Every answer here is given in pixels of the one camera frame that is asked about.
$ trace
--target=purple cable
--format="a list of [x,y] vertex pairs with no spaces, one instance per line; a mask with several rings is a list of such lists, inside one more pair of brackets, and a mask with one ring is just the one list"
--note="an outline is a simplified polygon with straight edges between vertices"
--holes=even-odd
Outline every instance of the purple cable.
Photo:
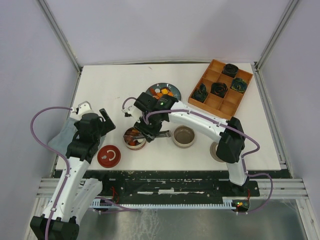
[[[64,160],[64,162],[65,162],[65,164],[66,164],[66,175],[68,175],[69,172],[70,172],[70,164],[69,164],[68,159],[66,159],[66,157],[65,157],[64,155],[62,155],[60,152],[54,150],[53,148],[49,147],[48,145],[46,145],[46,144],[44,144],[42,141],[40,141],[39,138],[36,136],[35,131],[34,131],[34,122],[35,122],[36,118],[37,118],[41,113],[43,113],[43,112],[45,112],[45,111],[48,111],[48,110],[51,110],[51,109],[65,109],[65,110],[72,111],[72,108],[70,108],[70,107],[64,107],[64,106],[52,106],[52,107],[47,107],[47,108],[39,111],[37,114],[34,115],[34,117],[33,117],[32,120],[31,120],[31,123],[30,123],[30,131],[31,131],[31,134],[32,134],[33,138],[34,138],[41,146],[43,146],[44,148],[46,148],[46,149],[54,152],[55,154],[57,154],[58,156],[60,156],[60,157]],[[63,179],[63,182],[62,182],[62,184],[61,184],[61,187],[60,187],[60,189],[59,189],[59,191],[58,191],[58,193],[57,193],[57,195],[56,195],[56,198],[55,198],[55,200],[54,200],[54,202],[53,202],[52,208],[56,208],[57,203],[58,203],[58,200],[59,200],[59,197],[60,197],[60,195],[61,195],[61,193],[62,193],[62,191],[63,191],[63,189],[64,189],[64,187],[65,187],[65,185],[66,185],[67,179],[68,179],[68,177],[65,176],[64,179]],[[50,222],[51,222],[51,219],[52,219],[53,215],[54,215],[54,211],[51,211],[50,214],[49,214],[48,220],[47,220],[47,222],[46,222],[45,233],[44,233],[44,239],[45,239],[45,240],[48,240],[49,227],[50,227]]]
[[130,100],[130,99],[134,99],[134,100],[137,100],[135,97],[131,96],[131,97],[128,97],[126,100],[124,100],[124,102],[122,103],[122,109],[125,109],[125,105],[126,103]]
[[112,204],[112,205],[115,205],[116,207],[122,209],[122,210],[109,211],[109,212],[103,211],[103,212],[100,212],[101,214],[114,214],[114,213],[121,213],[121,212],[137,212],[138,211],[138,209],[127,208],[127,207],[121,206],[119,204],[116,204],[115,202],[110,201],[109,199],[106,199],[105,197],[102,197],[102,196],[97,196],[95,199],[104,200],[105,202]]
[[[154,114],[176,113],[176,112],[190,113],[190,114],[196,115],[198,117],[201,117],[201,118],[203,118],[205,120],[208,120],[209,122],[212,122],[213,124],[216,124],[216,125],[220,124],[218,121],[216,121],[214,119],[211,119],[210,117],[207,117],[205,115],[202,115],[201,113],[198,113],[198,112],[195,112],[195,111],[190,111],[189,112],[186,109],[153,111],[153,112],[149,112],[146,115],[146,117],[144,117],[144,116],[142,116],[142,117],[143,117],[144,122],[146,124],[149,124],[148,118],[150,116],[154,115]],[[258,176],[267,176],[270,179],[271,190],[270,190],[268,198],[265,200],[265,202],[261,206],[257,207],[256,209],[254,209],[252,211],[247,211],[245,213],[244,212],[240,212],[240,214],[254,213],[254,212],[258,211],[258,210],[261,210],[269,202],[269,200],[271,198],[271,195],[272,195],[272,192],[273,192],[273,188],[274,188],[274,183],[273,183],[273,180],[272,180],[271,176],[269,174],[267,174],[267,173],[257,173],[257,174],[253,174],[253,175],[248,174],[247,173],[247,167],[246,167],[245,159],[244,159],[245,156],[247,156],[249,154],[253,154],[253,153],[259,151],[260,150],[260,144],[256,140],[254,140],[252,137],[248,136],[247,134],[243,133],[242,131],[239,131],[239,130],[231,127],[231,126],[228,126],[228,125],[225,125],[225,124],[220,124],[219,126],[221,126],[223,128],[226,128],[226,129],[229,129],[229,130],[231,130],[231,131],[233,131],[233,132],[245,137],[246,139],[249,139],[251,142],[253,142],[256,145],[256,149],[248,151],[248,152],[245,152],[244,154],[241,155],[241,161],[242,161],[242,165],[243,165],[243,170],[244,170],[245,174],[250,178],[255,178],[255,177],[258,177]]]

